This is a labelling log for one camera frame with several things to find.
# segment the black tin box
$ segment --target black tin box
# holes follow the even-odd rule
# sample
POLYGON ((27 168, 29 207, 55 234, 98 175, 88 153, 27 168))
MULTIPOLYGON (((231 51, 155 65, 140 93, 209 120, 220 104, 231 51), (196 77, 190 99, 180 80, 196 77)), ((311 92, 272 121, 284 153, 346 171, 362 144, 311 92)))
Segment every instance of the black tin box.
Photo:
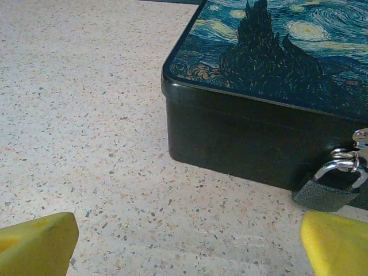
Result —
MULTIPOLYGON (((162 71, 172 158, 294 190, 368 127, 368 2, 204 0, 162 71)), ((351 205, 368 209, 368 184, 351 205)))

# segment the yellow foam block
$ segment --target yellow foam block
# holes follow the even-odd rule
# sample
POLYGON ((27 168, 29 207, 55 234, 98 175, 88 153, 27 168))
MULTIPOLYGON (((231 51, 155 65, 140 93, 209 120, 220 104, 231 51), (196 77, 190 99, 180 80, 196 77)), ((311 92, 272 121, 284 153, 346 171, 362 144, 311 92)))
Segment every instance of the yellow foam block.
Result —
POLYGON ((72 213, 0 229, 0 275, 65 276, 78 235, 72 213))
POLYGON ((301 240, 315 276, 368 275, 368 223, 307 212, 301 240))

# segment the terrazzo floor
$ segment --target terrazzo floor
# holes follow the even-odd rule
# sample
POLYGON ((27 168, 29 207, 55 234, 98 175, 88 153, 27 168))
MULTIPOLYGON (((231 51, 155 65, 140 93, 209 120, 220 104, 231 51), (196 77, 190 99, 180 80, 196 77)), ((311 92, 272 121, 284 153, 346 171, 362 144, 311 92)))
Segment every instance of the terrazzo floor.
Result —
POLYGON ((288 191, 168 155, 161 66, 195 9, 0 1, 0 226, 74 212, 68 276, 312 275, 288 191))

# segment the black padlock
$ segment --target black padlock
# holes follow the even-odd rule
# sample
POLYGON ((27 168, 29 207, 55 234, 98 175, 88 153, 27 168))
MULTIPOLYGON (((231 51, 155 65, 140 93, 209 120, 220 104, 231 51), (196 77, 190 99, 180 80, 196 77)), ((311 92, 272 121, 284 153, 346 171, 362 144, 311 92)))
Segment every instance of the black padlock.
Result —
POLYGON ((336 212, 354 198, 359 196, 359 187, 368 179, 368 173, 353 160, 337 159, 323 165, 314 176, 307 175, 302 182, 305 183, 298 191, 292 192, 292 199, 305 207, 323 211, 336 212), (346 189, 341 190, 334 187, 322 185, 320 180, 331 170, 357 171, 359 178, 346 189))

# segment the box lid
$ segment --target box lid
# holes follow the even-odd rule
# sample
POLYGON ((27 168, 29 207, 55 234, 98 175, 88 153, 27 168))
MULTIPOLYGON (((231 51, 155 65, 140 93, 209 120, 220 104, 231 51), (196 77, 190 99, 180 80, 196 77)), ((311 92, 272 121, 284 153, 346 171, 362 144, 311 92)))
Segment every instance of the box lid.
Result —
POLYGON ((200 90, 368 122, 368 2, 204 0, 163 75, 200 90))

